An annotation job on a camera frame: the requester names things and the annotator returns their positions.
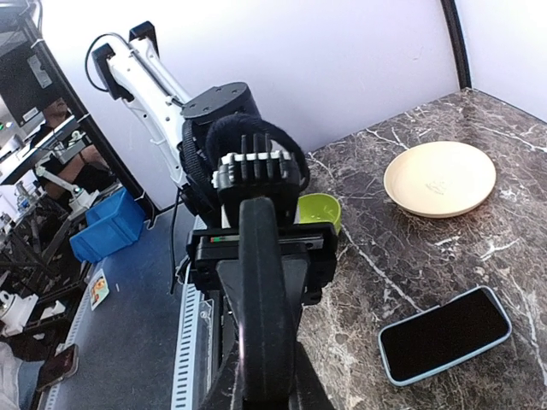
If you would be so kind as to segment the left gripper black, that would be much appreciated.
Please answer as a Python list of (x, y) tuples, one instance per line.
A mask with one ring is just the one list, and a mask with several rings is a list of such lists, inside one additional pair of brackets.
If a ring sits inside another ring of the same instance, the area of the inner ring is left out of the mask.
[(189, 237), (190, 281), (234, 301), (313, 305), (336, 269), (331, 222), (297, 222), (305, 154), (271, 123), (214, 123), (205, 138), (215, 216)]

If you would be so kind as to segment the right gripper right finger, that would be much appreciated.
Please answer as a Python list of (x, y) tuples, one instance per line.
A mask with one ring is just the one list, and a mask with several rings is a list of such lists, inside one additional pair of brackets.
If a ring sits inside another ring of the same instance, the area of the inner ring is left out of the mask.
[(295, 355), (295, 388), (290, 395), (290, 409), (334, 410), (315, 372), (304, 346), (297, 342)]

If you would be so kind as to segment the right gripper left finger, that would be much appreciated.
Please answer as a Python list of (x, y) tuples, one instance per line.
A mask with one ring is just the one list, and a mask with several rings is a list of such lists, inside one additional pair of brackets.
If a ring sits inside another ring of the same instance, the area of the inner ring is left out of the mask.
[(239, 342), (236, 340), (222, 362), (208, 394), (199, 410), (241, 410), (244, 409), (243, 382), (239, 375)]

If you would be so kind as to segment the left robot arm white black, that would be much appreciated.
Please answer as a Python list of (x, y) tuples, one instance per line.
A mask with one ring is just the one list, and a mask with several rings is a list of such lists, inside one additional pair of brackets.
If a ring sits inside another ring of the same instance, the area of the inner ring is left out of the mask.
[(165, 68), (149, 22), (110, 44), (101, 35), (85, 55), (98, 89), (124, 102), (160, 150), (178, 198), (203, 226), (189, 237), (185, 266), (202, 291), (218, 290), (218, 261), (238, 256), (240, 203), (273, 202), (283, 251), (304, 249), (309, 268), (302, 302), (315, 305), (336, 268), (338, 239), (329, 222), (305, 224), (297, 199), (309, 186), (309, 166), (298, 143), (264, 120), (249, 86), (232, 82), (191, 97)]

